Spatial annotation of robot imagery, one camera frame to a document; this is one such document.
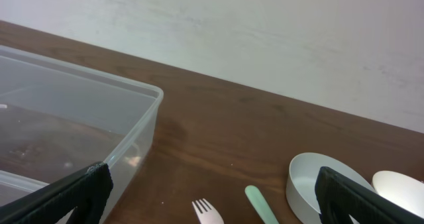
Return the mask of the pink plastic fork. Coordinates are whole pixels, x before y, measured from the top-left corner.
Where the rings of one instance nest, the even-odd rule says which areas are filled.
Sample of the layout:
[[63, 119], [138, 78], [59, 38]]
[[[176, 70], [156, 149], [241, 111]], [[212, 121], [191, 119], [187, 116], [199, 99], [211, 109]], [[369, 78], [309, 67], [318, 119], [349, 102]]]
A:
[[224, 224], [219, 212], [206, 199], [195, 200], [191, 204], [201, 224]]

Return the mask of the mint green plastic spoon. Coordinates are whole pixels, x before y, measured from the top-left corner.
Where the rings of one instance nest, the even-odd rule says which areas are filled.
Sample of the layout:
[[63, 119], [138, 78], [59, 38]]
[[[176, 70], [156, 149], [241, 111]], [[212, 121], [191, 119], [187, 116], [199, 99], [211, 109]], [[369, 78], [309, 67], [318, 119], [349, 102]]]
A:
[[268, 202], [256, 186], [249, 185], [245, 187], [244, 192], [264, 224], [279, 224]]

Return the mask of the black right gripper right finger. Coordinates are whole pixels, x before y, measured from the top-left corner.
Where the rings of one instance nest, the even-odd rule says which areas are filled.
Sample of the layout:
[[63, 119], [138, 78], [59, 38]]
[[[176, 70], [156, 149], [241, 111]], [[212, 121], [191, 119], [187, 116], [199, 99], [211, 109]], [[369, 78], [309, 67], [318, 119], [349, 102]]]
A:
[[319, 169], [315, 195], [322, 224], [423, 224], [423, 218], [330, 167]]

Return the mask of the clear plastic container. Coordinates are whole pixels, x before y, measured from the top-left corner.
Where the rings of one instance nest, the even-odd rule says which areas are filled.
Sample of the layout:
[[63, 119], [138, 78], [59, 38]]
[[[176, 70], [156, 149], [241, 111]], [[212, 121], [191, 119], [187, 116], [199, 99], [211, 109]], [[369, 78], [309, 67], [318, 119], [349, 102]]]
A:
[[152, 146], [163, 96], [153, 85], [2, 46], [1, 204], [104, 162], [110, 214]]

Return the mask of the grey-blue bowl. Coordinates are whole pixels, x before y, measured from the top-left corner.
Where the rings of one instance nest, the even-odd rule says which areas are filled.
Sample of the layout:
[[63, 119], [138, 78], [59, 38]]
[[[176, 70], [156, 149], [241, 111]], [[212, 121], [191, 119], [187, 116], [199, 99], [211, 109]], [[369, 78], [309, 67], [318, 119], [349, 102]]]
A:
[[304, 224], [321, 224], [319, 204], [315, 195], [315, 183], [319, 169], [328, 166], [365, 188], [374, 188], [355, 170], [346, 164], [314, 152], [295, 156], [289, 166], [286, 199], [295, 216]]

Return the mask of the white bowl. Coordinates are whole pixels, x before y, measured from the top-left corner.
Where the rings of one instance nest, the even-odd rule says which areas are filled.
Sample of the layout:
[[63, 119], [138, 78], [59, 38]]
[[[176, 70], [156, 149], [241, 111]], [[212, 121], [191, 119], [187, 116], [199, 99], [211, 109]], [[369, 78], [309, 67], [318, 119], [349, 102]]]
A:
[[373, 175], [372, 186], [380, 196], [423, 217], [423, 182], [384, 170]]

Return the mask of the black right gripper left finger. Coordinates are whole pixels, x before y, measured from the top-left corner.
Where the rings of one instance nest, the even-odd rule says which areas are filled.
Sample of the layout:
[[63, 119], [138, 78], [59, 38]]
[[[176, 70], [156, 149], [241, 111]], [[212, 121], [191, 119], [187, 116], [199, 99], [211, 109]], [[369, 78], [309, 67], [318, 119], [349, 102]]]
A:
[[1, 224], [98, 224], [113, 189], [109, 166], [95, 162], [1, 207]]

